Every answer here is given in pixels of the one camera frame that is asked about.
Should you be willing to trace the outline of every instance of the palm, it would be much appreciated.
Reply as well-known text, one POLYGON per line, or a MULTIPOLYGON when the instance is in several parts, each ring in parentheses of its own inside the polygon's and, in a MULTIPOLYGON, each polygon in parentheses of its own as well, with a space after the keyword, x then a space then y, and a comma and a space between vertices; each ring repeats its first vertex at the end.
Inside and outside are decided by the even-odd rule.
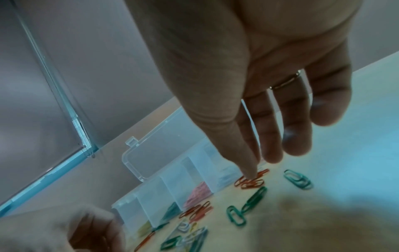
POLYGON ((359 2, 127 0, 172 92, 219 152, 249 176, 260 155, 241 99, 266 161, 279 162, 283 150, 306 153, 311 122, 332 124, 349 104, 345 42, 359 2), (299 69, 308 76, 313 105, 300 79, 274 92, 281 140, 265 91, 299 69))

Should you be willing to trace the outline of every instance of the ring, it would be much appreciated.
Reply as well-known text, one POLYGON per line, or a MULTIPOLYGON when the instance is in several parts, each ring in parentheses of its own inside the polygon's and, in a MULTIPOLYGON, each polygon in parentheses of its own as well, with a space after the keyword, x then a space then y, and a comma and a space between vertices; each ring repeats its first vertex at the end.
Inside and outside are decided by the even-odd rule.
POLYGON ((269 87, 271 90, 277 90, 279 88, 282 88, 290 83, 292 83, 294 80, 298 79, 300 76, 300 70, 296 72, 295 74, 291 75, 290 77, 287 78, 287 80, 282 81, 280 84, 274 85, 272 87, 269 87))

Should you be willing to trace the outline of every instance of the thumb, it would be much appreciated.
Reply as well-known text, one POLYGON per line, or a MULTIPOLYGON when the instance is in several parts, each ring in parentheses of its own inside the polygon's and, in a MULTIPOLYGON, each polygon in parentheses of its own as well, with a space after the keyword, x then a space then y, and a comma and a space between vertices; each ring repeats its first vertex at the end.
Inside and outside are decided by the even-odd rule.
POLYGON ((204 131, 219 153, 234 162, 247 179, 256 177, 258 160, 245 142, 236 121, 224 125, 202 125, 194 123, 204 131))

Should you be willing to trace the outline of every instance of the table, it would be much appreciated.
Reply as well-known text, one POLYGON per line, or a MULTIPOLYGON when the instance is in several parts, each ring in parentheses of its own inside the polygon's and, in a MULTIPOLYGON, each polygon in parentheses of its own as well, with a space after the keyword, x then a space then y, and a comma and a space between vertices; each ring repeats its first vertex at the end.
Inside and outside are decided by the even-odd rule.
MULTIPOLYGON (((277 114, 277 118, 282 129, 281 115, 277 114)), ((243 228, 230 223, 226 208, 234 205, 241 209, 255 189, 241 190, 231 185, 207 199, 214 210, 198 223, 199 227, 206 225, 209 230, 202 251, 263 251, 259 250, 259 244, 263 240, 270 241, 270 235, 273 235, 265 228, 275 224, 273 221, 278 218, 279 209, 290 208, 291 201, 285 200, 287 197, 299 198, 299 202, 334 203, 342 209, 352 205, 373 205, 388 212, 397 210, 399 53, 354 72, 353 99, 348 112, 334 126, 313 127, 313 148, 309 154, 302 157, 285 155, 281 163, 266 164, 265 168, 271 170, 264 176, 268 192, 246 215, 248 223, 243 228), (307 191, 296 188, 283 178, 285 169, 303 173, 312 180, 314 188, 307 191)), ((159 251, 160 244, 177 223, 177 218, 172 220, 140 251, 159 251)), ((139 242, 130 242, 129 251, 133 251, 139 242)), ((284 247, 284 242, 279 241, 279 246, 284 247)))

